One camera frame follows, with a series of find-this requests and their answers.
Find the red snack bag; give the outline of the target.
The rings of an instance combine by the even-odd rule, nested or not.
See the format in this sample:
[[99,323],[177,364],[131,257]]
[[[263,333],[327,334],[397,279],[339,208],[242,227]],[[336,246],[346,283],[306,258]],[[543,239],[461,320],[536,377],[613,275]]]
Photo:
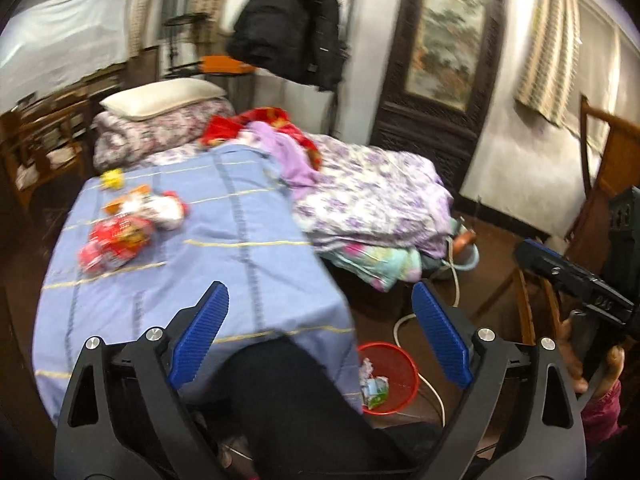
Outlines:
[[117,270],[150,244],[153,233],[151,221],[130,214],[102,220],[92,228],[87,243],[80,248],[79,266],[88,275]]

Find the yellow yarn pompom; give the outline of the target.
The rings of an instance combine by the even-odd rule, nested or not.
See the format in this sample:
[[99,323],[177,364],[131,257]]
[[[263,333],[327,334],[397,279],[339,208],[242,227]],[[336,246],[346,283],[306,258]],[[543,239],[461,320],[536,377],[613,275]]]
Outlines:
[[107,170],[100,175],[100,185],[104,190],[121,190],[126,182],[124,172],[120,168]]

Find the clear pink snack package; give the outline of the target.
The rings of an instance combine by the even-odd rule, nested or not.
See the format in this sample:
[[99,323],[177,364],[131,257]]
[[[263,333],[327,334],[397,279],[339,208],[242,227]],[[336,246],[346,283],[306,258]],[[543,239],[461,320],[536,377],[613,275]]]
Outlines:
[[148,220],[157,229],[172,231],[182,226],[187,214],[188,208],[179,197],[151,193],[140,209],[131,211],[129,215]]

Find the light blue basin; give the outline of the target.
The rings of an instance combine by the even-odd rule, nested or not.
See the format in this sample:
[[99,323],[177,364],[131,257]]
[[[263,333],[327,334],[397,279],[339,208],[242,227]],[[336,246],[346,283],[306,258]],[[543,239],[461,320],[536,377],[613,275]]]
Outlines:
[[434,280],[449,280],[454,273],[474,270],[480,263],[480,250],[477,247],[477,234],[462,217],[451,222],[453,238],[447,240],[447,252],[444,258],[435,264],[428,274]]

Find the blue striped bed sheet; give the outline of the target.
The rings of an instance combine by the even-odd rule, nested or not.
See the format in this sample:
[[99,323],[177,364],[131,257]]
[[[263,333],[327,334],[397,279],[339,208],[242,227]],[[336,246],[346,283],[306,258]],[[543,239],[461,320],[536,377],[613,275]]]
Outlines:
[[229,311],[198,374],[180,393],[198,399],[235,351],[286,335],[324,368],[359,408],[358,353],[347,301],[293,217],[278,163],[231,144],[180,164],[131,171],[127,182],[177,194],[189,208],[177,229],[157,231],[118,269],[81,270],[78,255],[111,193],[97,180],[81,189],[44,276],[32,338],[32,368],[48,415],[60,414],[86,340],[128,342],[194,306],[213,282]]

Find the person's black trouser leg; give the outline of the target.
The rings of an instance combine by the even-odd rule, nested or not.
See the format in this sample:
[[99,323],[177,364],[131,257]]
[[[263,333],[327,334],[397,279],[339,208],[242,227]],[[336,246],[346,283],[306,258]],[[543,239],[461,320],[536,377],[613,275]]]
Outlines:
[[247,440],[262,479],[412,479],[440,437],[428,422],[373,428],[288,338],[236,352],[198,409],[214,439]]

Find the purple floral blanket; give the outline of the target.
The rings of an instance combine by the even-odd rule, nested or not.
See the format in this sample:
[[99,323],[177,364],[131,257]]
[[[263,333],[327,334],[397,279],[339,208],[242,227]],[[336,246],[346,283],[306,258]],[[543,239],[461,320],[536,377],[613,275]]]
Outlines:
[[320,180],[293,216],[320,252],[346,243],[416,248],[442,258],[452,196],[427,158],[314,134]]

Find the orange medicine box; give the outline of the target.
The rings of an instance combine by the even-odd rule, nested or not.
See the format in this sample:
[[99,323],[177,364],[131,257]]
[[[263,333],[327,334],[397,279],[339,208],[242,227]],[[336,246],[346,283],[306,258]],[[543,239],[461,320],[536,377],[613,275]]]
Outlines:
[[148,184],[142,184],[133,188],[128,193],[111,200],[102,207],[109,216],[115,214],[130,214],[137,211],[143,203],[151,196],[152,188]]

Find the lilac garment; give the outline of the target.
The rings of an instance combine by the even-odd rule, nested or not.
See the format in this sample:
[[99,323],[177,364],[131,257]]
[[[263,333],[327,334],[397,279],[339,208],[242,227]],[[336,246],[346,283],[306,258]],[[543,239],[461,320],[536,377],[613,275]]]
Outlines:
[[294,200],[308,195],[319,182],[321,174],[311,166],[307,152],[286,133],[265,122],[250,122],[245,127],[258,150],[266,152],[280,167],[280,178],[290,188]]

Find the floral folded quilt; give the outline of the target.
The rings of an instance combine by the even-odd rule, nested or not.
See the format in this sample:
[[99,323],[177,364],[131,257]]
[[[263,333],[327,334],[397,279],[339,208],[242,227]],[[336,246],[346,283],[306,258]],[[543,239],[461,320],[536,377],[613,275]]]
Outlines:
[[96,129],[93,167],[103,172],[134,166],[146,156],[196,140],[214,116],[233,114],[232,104],[224,98],[190,104],[141,122],[101,112],[92,123]]

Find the cream pillow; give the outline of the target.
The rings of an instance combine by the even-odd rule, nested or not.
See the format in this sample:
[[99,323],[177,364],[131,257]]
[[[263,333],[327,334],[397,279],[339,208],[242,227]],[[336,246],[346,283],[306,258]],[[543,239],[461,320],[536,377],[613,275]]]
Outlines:
[[141,122],[178,108],[224,98],[227,91],[209,81],[195,78],[166,79],[122,90],[100,102],[107,112]]

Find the carved painted screen panel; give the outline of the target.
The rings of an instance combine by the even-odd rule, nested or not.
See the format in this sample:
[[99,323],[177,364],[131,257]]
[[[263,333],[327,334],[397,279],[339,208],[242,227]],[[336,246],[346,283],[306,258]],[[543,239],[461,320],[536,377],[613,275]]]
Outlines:
[[459,193],[485,125],[506,0],[400,0],[371,144],[428,158]]

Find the orange box on stand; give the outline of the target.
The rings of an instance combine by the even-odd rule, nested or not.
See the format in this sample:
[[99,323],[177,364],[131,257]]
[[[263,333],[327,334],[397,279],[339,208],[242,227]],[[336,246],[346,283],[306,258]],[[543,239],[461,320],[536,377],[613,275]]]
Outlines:
[[200,58],[198,66],[203,74],[217,77],[249,75],[254,74],[256,70],[254,66],[225,54],[204,55]]

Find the white covered shelf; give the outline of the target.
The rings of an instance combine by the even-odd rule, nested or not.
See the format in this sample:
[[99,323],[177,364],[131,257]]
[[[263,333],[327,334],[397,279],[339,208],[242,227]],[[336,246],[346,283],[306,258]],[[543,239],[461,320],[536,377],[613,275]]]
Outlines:
[[124,62],[129,0],[49,0],[9,20],[1,34],[1,109]]

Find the black hanging jacket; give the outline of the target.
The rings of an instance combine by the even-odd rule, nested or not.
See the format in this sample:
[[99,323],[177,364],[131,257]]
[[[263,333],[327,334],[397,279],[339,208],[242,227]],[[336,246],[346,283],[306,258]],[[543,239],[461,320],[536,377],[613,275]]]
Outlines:
[[228,55],[282,79],[333,92],[345,62],[337,0],[247,0]]

